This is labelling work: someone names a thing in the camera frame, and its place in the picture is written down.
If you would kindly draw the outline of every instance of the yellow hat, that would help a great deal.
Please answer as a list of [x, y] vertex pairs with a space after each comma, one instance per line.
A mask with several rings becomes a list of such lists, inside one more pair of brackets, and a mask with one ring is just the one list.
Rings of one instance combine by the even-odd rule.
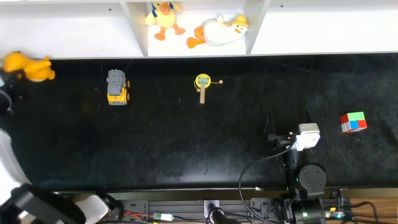
[[238, 26], [249, 26], [248, 22], [246, 22], [246, 16], [242, 14], [239, 14], [232, 23]]

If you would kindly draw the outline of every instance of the wooden floor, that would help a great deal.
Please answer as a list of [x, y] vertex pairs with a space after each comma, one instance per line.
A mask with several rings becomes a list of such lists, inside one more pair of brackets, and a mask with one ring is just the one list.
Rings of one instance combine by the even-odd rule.
[[[398, 216], [398, 198], [353, 198], [351, 199], [352, 204], [357, 204], [361, 202], [372, 202], [376, 208], [379, 217], [390, 217], [390, 216]], [[364, 205], [360, 208], [354, 208], [354, 215], [366, 215], [372, 218], [365, 217], [356, 217], [355, 220], [360, 221], [368, 221], [372, 223], [376, 223], [376, 219], [374, 218], [374, 213], [372, 206]], [[380, 223], [398, 223], [398, 218], [380, 218]], [[328, 221], [328, 224], [337, 224], [343, 223], [341, 221]]]

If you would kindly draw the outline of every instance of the toy truck cab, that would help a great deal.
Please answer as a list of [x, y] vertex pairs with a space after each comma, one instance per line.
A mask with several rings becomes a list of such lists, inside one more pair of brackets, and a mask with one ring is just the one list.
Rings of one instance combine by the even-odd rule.
[[130, 81], [126, 79], [124, 72], [110, 70], [108, 77], [108, 102], [110, 105], [126, 105], [130, 100]]

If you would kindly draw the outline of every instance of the black tabletop surface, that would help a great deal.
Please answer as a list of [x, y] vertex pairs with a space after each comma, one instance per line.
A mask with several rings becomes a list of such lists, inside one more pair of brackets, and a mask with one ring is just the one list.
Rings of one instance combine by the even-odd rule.
[[[280, 134], [308, 110], [321, 131], [310, 162], [327, 187], [398, 186], [398, 55], [54, 60], [55, 80], [24, 83], [0, 127], [29, 180], [51, 190], [237, 187], [242, 169], [272, 154], [267, 113]], [[110, 106], [108, 70], [126, 71], [131, 104]], [[195, 77], [220, 84], [199, 104]], [[368, 129], [341, 133], [363, 111]], [[282, 158], [254, 166], [243, 185], [284, 189]]]

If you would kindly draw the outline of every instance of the plush duck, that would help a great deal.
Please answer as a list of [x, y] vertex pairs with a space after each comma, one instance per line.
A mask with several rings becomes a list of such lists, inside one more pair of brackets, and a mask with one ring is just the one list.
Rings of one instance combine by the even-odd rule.
[[160, 27], [160, 32], [155, 34], [156, 39], [165, 40], [166, 30], [171, 27], [174, 28], [177, 35], [185, 32], [185, 29], [176, 23], [177, 15], [174, 9], [181, 11], [181, 4], [178, 2], [152, 2], [152, 12], [146, 17], [146, 23], [148, 26], [156, 24]]
[[248, 31], [249, 24], [244, 15], [238, 15], [232, 23], [224, 22], [223, 16], [217, 20], [205, 22], [203, 26], [195, 29], [195, 38], [189, 37], [187, 45], [194, 48], [198, 44], [208, 44], [210, 46], [221, 46], [234, 42], [243, 37]]
[[51, 69], [49, 56], [43, 60], [32, 60], [20, 52], [13, 52], [4, 58], [4, 71], [24, 73], [33, 82], [54, 79], [55, 71]]

